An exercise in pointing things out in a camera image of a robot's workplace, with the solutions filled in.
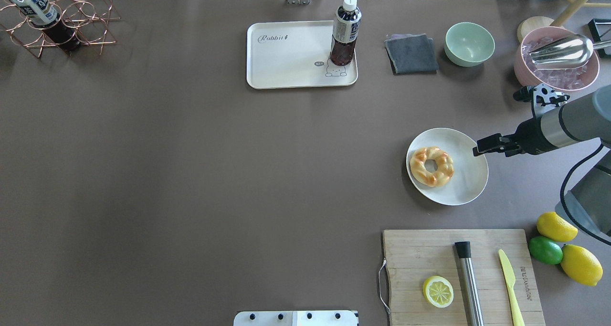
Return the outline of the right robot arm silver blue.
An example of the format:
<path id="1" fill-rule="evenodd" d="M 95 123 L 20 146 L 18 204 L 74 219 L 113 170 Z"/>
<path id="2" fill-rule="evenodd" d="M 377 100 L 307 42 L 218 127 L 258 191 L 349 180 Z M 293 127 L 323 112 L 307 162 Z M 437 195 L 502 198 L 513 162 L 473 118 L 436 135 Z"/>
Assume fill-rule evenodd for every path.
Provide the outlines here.
<path id="1" fill-rule="evenodd" d="M 496 133 L 478 140 L 473 155 L 537 156 L 582 142 L 597 142 L 593 151 L 584 154 L 563 179 L 558 207 L 579 230 L 609 245 L 611 87 L 600 87 L 570 101 L 568 94 L 541 83 L 522 87 L 513 98 L 528 102 L 532 117 L 513 133 Z"/>

